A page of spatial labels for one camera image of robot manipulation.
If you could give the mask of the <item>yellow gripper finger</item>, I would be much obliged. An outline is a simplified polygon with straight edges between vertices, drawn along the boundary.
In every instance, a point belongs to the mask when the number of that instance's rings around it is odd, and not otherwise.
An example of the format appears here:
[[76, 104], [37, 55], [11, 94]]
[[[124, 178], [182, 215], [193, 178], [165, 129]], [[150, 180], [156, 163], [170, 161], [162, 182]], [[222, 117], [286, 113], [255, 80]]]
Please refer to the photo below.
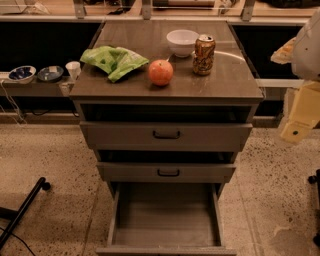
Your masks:
[[272, 56], [271, 61], [277, 64], [288, 64], [292, 61], [293, 48], [296, 38], [293, 37], [287, 41], [283, 46], [276, 50]]
[[320, 83], [305, 82], [294, 92], [293, 103], [280, 137], [289, 143], [299, 143], [320, 122]]

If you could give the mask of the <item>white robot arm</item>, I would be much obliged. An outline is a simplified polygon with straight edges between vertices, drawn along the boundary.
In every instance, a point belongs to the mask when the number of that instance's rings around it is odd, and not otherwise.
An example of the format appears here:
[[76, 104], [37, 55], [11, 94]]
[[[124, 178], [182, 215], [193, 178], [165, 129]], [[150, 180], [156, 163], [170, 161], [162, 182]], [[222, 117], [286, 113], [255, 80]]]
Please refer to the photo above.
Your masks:
[[280, 137], [298, 143], [320, 122], [320, 9], [297, 35], [271, 56], [278, 64], [291, 64], [294, 75], [304, 80], [295, 91], [292, 107]]

